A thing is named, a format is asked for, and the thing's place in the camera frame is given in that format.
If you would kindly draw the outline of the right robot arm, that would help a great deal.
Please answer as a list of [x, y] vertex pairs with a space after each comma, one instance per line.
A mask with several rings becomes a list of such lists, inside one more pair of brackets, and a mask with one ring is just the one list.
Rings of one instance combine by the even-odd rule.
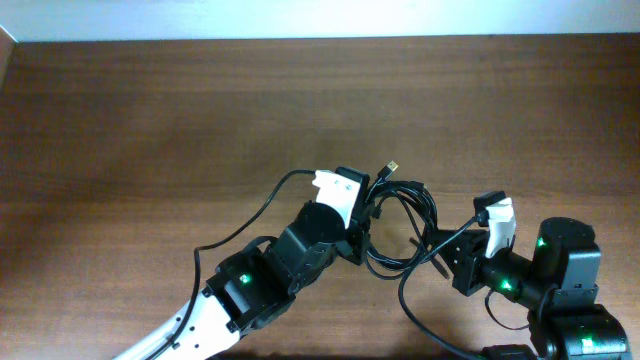
[[432, 238], [461, 294], [488, 287], [528, 311], [531, 343], [486, 347], [484, 358], [631, 358], [621, 323], [596, 301], [601, 251], [590, 225], [566, 217], [544, 220], [531, 259], [509, 247], [486, 257], [488, 240], [486, 230], [439, 230]]

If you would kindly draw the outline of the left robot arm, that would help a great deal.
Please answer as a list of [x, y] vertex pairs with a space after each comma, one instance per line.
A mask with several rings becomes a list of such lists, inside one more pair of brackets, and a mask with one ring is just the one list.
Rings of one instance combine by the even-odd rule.
[[363, 263], [370, 242], [368, 174], [313, 171], [316, 198], [277, 236], [260, 236], [223, 260], [168, 321], [123, 359], [212, 359], [293, 304], [337, 258]]

